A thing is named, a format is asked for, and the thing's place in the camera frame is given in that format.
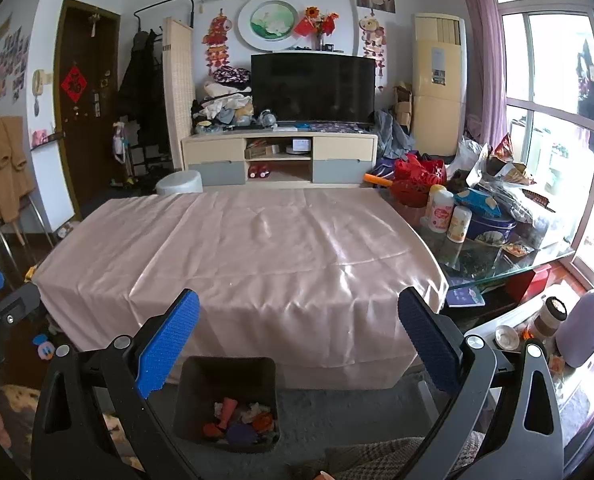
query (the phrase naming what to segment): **tv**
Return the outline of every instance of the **tv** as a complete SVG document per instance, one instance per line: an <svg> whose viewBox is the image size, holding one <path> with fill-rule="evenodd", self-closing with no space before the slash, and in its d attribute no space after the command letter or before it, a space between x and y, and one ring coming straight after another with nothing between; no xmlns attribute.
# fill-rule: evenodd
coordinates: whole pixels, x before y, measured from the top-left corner
<svg viewBox="0 0 594 480"><path fill-rule="evenodd" d="M372 122L373 59L314 52L251 58L255 114L269 109L280 122Z"/></svg>

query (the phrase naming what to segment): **orange stick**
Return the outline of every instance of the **orange stick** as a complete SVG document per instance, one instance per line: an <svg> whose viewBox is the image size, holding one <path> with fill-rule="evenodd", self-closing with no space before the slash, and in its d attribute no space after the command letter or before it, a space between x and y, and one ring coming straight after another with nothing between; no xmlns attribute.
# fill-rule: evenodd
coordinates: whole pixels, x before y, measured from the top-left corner
<svg viewBox="0 0 594 480"><path fill-rule="evenodd" d="M385 186L390 187L392 186L392 180L388 180L387 178L382 178L381 176L374 176L370 173L365 173L363 175L363 179L366 182L370 182L371 184L378 184L378 186Z"/></svg>

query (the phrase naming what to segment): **pink tablecloth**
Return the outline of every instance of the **pink tablecloth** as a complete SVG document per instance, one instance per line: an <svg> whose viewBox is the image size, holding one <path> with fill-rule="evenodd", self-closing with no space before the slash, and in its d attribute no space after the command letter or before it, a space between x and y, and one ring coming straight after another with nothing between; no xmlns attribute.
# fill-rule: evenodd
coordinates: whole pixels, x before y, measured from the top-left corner
<svg viewBox="0 0 594 480"><path fill-rule="evenodd" d="M133 335L184 288L189 355L269 356L290 388L388 388L415 358L397 319L414 286L438 311L447 284L373 189L221 190L111 200L33 277L82 350Z"/></svg>

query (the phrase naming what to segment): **book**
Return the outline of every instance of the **book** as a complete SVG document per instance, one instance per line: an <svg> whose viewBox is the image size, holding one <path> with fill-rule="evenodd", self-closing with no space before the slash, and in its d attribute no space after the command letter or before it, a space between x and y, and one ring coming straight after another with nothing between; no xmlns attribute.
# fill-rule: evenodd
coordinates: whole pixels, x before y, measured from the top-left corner
<svg viewBox="0 0 594 480"><path fill-rule="evenodd" d="M467 283L468 281L470 280L466 280L465 278L448 278L448 284L450 286L461 285L461 283ZM448 294L446 294L446 302L448 306L454 308L484 306L486 304L481 292L475 285L462 286L449 290Z"/></svg>

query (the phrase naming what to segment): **purple thermos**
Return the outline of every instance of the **purple thermos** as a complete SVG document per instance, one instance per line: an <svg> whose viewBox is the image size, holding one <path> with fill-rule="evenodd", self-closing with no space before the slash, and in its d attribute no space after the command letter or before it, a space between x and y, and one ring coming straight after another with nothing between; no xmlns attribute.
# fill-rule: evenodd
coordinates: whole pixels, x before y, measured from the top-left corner
<svg viewBox="0 0 594 480"><path fill-rule="evenodd" d="M561 357L573 368L594 352L594 291L586 292L555 334Z"/></svg>

